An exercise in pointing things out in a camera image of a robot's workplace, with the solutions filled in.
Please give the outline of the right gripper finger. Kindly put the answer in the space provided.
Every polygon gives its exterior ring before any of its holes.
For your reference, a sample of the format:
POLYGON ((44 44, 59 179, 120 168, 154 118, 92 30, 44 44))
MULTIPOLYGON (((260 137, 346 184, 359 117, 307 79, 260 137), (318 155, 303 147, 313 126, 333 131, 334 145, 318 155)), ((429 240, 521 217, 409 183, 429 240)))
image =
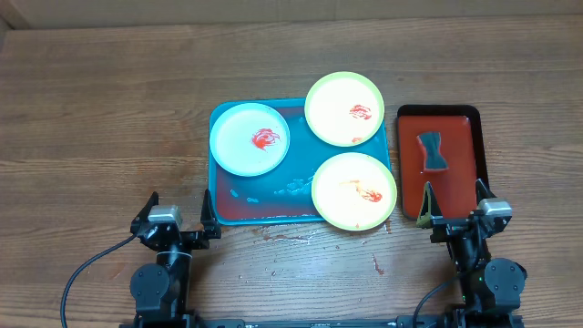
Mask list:
POLYGON ((427 181, 424 185, 424 196, 419 211, 416 227, 429 229, 433 227, 434 220, 442 219, 442 211, 438 205, 432 184, 427 181))
POLYGON ((494 193, 487 187, 482 179, 476 180, 476 205, 478 210, 492 210, 496 204, 494 193))

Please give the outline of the dark scrubbing sponge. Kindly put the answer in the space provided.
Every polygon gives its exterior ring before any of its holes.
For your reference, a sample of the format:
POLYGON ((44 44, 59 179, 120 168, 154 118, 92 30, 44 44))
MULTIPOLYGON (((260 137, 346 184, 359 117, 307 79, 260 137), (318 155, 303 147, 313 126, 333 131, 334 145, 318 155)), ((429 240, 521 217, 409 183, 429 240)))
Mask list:
POLYGON ((441 134, 437 131, 422 133, 416 137, 423 153, 424 172, 448 170, 448 164, 441 153, 441 134))

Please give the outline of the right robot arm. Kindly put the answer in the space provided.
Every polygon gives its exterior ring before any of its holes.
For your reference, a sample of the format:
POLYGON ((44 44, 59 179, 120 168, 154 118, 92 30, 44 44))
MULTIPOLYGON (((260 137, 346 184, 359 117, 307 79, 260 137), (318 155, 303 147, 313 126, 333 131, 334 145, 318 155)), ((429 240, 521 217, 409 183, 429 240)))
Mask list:
POLYGON ((486 240, 502 232, 513 210, 481 180, 476 181, 477 207, 464 219, 447 219, 438 205, 432 185, 424 185, 417 226, 430 229, 432 243, 444 243, 455 264, 456 276, 433 288, 417 304, 413 327, 522 327, 513 311, 520 307, 527 271, 515 261, 492 258, 486 240), (439 316, 421 319, 424 304, 453 283, 460 284, 463 302, 450 305, 439 316))

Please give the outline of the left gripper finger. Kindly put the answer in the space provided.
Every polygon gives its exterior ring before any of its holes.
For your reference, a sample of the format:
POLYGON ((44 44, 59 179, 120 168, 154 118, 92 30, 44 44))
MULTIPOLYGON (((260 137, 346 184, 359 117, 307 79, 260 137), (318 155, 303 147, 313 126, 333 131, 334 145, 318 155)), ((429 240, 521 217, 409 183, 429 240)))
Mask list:
POLYGON ((137 216, 132 221, 132 223, 141 223, 143 221, 147 221, 148 215, 150 214, 152 208, 154 206, 157 206, 158 204, 159 204, 159 194, 156 191, 153 191, 152 194, 150 195, 146 205, 140 210, 140 212, 137 214, 137 216))
POLYGON ((217 221, 212 206, 212 198, 209 189, 206 189, 204 192, 199 221, 203 225, 205 231, 218 231, 220 229, 220 224, 217 221))

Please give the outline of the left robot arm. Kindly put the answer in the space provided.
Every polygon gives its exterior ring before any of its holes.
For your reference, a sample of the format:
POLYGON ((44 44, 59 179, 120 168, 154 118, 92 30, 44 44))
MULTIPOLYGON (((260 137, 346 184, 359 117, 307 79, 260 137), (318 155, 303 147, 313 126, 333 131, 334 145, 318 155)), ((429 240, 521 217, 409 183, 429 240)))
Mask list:
POLYGON ((160 205, 156 192, 131 222, 132 235, 156 253, 156 260, 139 267, 130 280, 130 293, 136 302, 134 327, 206 325, 188 308, 188 298, 192 253, 207 250, 211 240, 221 237, 209 190, 204 193, 200 223, 198 231, 183 231, 179 207, 160 205))

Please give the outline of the light blue plate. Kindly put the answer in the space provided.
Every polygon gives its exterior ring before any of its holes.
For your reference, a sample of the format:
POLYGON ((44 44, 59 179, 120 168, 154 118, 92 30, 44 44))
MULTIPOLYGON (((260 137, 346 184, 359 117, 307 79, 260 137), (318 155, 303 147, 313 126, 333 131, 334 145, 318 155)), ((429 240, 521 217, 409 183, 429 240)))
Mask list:
POLYGON ((229 173, 255 177, 275 169, 291 143, 283 116, 267 105, 243 103, 227 109, 210 129, 210 151, 229 173))

